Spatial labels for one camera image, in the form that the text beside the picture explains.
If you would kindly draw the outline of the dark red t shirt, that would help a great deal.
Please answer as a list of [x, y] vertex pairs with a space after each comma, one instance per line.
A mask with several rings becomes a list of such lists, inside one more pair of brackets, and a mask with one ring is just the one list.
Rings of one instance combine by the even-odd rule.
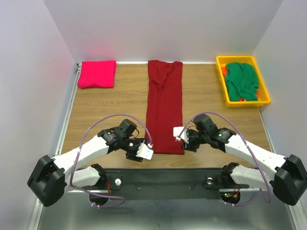
[[183, 155], [181, 142], [175, 141], [173, 128], [181, 127], [183, 63], [148, 61], [149, 90], [146, 127], [157, 154]]

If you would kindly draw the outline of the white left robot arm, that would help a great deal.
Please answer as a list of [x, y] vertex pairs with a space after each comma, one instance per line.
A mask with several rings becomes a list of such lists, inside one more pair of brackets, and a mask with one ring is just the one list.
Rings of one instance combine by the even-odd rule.
[[119, 126], [103, 129], [87, 142], [82, 140], [79, 147], [67, 153], [41, 157], [27, 181], [28, 187], [45, 207], [58, 202], [69, 190], [89, 193], [87, 186], [103, 188], [107, 177], [100, 165], [81, 167], [117, 150], [124, 150], [128, 160], [150, 160], [153, 155], [151, 134], [146, 130], [147, 138], [135, 138], [136, 129], [137, 125], [126, 118]]

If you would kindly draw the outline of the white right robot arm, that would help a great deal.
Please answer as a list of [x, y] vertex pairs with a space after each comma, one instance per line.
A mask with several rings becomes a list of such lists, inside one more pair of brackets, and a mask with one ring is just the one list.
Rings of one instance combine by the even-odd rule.
[[307, 189], [307, 171], [296, 155], [288, 157], [272, 153], [247, 140], [236, 127], [218, 128], [208, 112], [195, 115], [190, 121], [195, 129], [187, 126], [173, 128], [176, 141], [182, 141], [182, 148], [196, 152], [201, 144], [244, 159], [254, 165], [247, 168], [230, 163], [223, 168], [221, 183], [226, 187], [234, 184], [248, 185], [265, 190], [268, 198], [275, 195], [283, 203], [295, 206]]

